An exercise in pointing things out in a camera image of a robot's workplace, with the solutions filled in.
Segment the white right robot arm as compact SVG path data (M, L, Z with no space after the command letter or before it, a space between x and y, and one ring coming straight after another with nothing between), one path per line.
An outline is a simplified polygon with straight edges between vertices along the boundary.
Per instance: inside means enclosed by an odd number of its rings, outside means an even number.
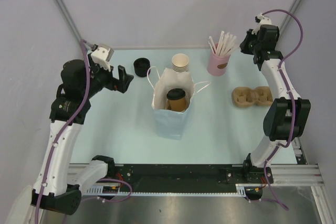
M268 177L274 156L303 134L311 109L310 101L303 99L290 82L285 58L276 50L278 38L277 26L261 25L258 31L247 30L240 44L243 54L253 56L253 62L266 78L273 98L263 121L264 137L243 162L242 176L249 183L261 176Z

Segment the single black cup lid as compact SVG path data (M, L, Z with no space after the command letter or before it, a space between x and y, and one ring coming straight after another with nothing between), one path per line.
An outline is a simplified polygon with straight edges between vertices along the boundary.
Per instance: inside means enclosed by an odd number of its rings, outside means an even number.
M182 99L186 96L186 92L181 88L171 89L167 94L166 98L168 100L176 101Z

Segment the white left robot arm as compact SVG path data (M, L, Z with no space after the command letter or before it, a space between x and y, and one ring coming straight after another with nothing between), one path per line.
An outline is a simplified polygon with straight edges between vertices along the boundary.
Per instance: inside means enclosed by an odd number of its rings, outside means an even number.
M62 84L51 105L50 133L47 152L40 174L33 186L31 203L36 208L65 215L74 214L82 194L102 179L110 182L117 173L111 157L96 155L74 179L68 179L68 169L76 139L85 122L90 98L106 88L125 93L134 76L118 66L119 77L113 77L90 61L71 60L63 65Z

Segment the single brown paper cup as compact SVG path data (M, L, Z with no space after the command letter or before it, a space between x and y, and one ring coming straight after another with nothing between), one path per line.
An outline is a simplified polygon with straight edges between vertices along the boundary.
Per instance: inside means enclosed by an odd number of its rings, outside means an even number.
M178 100L168 100L170 110L175 112L183 112L187 108L187 102L185 98L180 98Z

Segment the light blue paper bag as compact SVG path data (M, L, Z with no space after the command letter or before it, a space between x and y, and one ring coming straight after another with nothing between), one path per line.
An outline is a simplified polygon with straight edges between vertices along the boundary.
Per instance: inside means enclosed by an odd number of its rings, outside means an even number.
M210 82L195 83L190 72L176 72L169 68L165 68L163 73L159 74L155 66L147 71L147 80L153 89L151 107L157 135L180 140L188 122L188 114L192 110L193 98L207 88ZM181 88L186 92L187 108L183 112L164 109L168 100L166 94L174 88Z

